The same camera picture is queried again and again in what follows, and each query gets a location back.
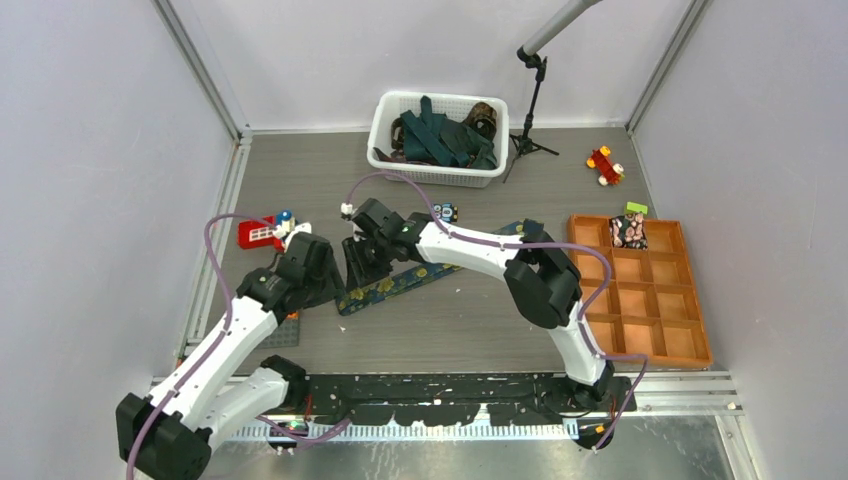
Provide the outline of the blue yellow floral tie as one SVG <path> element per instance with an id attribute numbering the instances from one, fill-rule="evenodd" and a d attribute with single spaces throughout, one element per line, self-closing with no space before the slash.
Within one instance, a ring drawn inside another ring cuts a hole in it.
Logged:
<path id="1" fill-rule="evenodd" d="M 516 258 L 522 245 L 520 222 L 505 230 L 486 233 L 453 224 L 431 221 L 421 234 L 418 251 L 424 262 L 391 274 L 367 287 L 347 291 L 336 299 L 341 316 L 349 316 L 385 300 L 433 283 L 462 269 L 471 270 L 502 281 L 507 262 Z"/>

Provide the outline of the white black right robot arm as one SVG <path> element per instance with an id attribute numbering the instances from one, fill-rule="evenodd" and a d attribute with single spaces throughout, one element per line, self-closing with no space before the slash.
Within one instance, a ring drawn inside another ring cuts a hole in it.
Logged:
<path id="1" fill-rule="evenodd" d="M 495 235 L 447 224 L 432 213 L 402 218 L 376 199 L 341 207 L 353 226 L 342 243 L 347 288 L 388 277 L 395 261 L 449 264 L 505 283 L 521 316 L 548 332 L 563 359 L 574 403 L 596 410 L 611 395 L 614 368 L 589 334 L 581 309 L 581 274 L 543 226 Z"/>

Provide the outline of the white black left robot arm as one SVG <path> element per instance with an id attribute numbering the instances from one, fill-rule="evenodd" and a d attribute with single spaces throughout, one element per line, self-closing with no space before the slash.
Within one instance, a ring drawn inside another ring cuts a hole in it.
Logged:
<path id="1" fill-rule="evenodd" d="M 306 372 L 278 355 L 239 386 L 221 389 L 290 314 L 342 293 L 331 243 L 294 233 L 269 266 L 243 278 L 213 332 L 165 381 L 118 404 L 118 448 L 127 476 L 141 471 L 152 479 L 197 479 L 213 451 L 250 420 L 275 408 L 298 412 L 309 394 Z"/>

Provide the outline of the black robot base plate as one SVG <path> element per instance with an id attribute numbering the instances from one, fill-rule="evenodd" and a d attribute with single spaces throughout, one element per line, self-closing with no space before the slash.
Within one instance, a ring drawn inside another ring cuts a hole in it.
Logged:
<path id="1" fill-rule="evenodd" d="M 550 373 L 322 374 L 309 376 L 287 399 L 299 403 L 283 411 L 324 425 L 349 419 L 355 426 L 467 426 L 483 411 L 493 426 L 553 425 L 632 412 L 635 401 L 625 400 L 630 387 L 629 378 L 616 376 L 593 400 L 567 377 Z"/>

